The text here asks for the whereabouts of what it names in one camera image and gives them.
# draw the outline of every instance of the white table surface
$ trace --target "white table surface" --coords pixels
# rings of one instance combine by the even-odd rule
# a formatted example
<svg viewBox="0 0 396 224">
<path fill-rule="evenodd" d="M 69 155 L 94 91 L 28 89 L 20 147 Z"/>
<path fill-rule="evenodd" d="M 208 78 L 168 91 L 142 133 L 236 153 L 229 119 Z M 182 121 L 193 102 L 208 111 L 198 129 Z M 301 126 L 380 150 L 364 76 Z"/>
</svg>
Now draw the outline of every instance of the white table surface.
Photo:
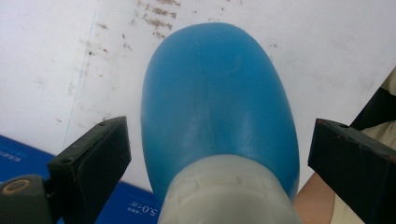
<svg viewBox="0 0 396 224">
<path fill-rule="evenodd" d="M 315 118 L 349 124 L 396 65 L 396 1 L 6 0 L 0 3 L 0 134 L 58 154 L 103 119 L 126 115 L 123 180 L 150 190 L 140 136 L 149 59 L 183 27 L 234 24 L 279 73 L 307 167 Z"/>
</svg>

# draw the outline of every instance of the blue plastic bottle body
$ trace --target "blue plastic bottle body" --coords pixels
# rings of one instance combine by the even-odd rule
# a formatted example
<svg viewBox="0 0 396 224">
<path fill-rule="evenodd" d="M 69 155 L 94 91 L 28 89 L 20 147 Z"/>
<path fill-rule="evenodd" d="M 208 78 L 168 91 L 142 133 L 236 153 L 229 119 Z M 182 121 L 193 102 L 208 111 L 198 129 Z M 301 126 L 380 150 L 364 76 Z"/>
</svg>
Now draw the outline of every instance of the blue plastic bottle body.
<svg viewBox="0 0 396 224">
<path fill-rule="evenodd" d="M 141 121 L 161 203 L 180 170 L 219 154 L 264 165 L 294 199 L 299 154 L 289 103 L 269 58 L 243 30 L 207 23 L 167 37 L 148 66 Z"/>
</svg>

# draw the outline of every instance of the white surface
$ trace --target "white surface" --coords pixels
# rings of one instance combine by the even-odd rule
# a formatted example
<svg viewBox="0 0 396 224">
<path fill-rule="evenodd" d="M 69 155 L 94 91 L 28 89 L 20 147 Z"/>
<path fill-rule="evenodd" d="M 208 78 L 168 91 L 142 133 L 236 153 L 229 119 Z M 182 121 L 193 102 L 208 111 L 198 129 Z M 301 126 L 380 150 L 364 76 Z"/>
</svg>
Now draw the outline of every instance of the white surface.
<svg viewBox="0 0 396 224">
<path fill-rule="evenodd" d="M 395 11 L 393 0 L 2 1 L 0 134 L 57 154 L 126 115 L 133 161 L 123 179 L 150 189 L 139 123 L 150 56 L 178 29 L 224 21 L 258 40 L 283 81 L 301 187 L 315 118 L 350 123 L 396 65 Z"/>
<path fill-rule="evenodd" d="M 175 176 L 158 223 L 298 224 L 301 220 L 270 170 L 243 157 L 219 155 L 198 160 Z"/>
</svg>

